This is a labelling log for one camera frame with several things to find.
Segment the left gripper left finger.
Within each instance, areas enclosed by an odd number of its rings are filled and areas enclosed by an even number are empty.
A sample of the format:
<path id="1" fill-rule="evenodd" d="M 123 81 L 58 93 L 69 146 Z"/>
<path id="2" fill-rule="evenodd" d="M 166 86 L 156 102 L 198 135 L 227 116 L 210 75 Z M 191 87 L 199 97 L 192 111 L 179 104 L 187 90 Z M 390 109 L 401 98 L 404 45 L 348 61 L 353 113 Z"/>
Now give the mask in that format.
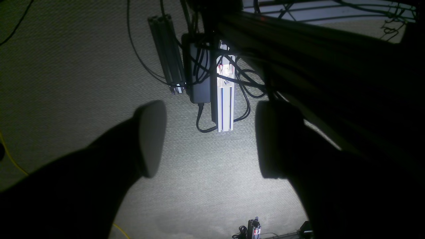
<path id="1" fill-rule="evenodd" d="M 158 172 L 165 103 L 155 100 L 85 148 L 1 192 L 2 239 L 107 239 L 127 191 Z"/>

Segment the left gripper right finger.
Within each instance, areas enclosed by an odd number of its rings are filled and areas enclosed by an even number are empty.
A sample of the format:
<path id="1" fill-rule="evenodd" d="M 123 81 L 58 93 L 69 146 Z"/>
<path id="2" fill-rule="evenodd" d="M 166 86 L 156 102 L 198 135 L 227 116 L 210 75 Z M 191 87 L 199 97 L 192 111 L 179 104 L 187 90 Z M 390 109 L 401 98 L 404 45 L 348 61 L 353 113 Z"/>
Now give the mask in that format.
<path id="1" fill-rule="evenodd" d="M 424 185 L 390 162 L 339 151 L 284 101 L 255 114 L 263 178 L 286 179 L 316 239 L 423 239 Z"/>

